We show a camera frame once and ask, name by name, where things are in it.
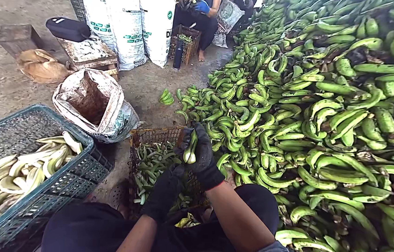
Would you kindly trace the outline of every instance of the wooden stool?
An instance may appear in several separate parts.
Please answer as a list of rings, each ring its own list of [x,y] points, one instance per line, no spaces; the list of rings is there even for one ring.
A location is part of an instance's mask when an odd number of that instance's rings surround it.
[[[62,38],[57,38],[57,40],[77,70],[82,68],[103,70],[118,81],[116,68],[118,56],[98,36],[92,35],[90,37],[96,40],[86,39],[82,42]]]
[[[16,59],[23,51],[41,48],[43,42],[32,25],[1,25],[0,45]]]

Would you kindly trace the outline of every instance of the black thermos bottle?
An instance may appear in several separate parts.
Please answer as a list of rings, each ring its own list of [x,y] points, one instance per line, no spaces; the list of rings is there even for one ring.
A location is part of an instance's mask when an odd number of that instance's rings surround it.
[[[183,40],[178,41],[177,48],[175,48],[174,65],[172,66],[175,70],[180,70],[181,56],[183,55]]]

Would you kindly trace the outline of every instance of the black bag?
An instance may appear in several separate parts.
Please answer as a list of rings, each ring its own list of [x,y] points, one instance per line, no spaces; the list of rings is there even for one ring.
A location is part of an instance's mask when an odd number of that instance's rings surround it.
[[[55,17],[46,21],[46,27],[58,38],[81,42],[90,39],[90,28],[87,24],[69,18]]]

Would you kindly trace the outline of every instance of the bare foot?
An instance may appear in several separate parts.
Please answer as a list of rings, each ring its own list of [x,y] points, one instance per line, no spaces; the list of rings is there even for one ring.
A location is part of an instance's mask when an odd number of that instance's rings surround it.
[[[205,61],[205,51],[204,50],[198,51],[198,61]]]

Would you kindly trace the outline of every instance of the wooden bench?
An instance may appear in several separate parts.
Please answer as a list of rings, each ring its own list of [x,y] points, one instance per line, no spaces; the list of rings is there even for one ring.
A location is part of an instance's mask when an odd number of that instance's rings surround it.
[[[82,68],[103,70],[118,81],[116,68],[118,56],[98,36],[90,37],[96,40],[86,39],[82,42],[62,38],[57,38],[57,40],[68,55],[71,65],[77,70]]]

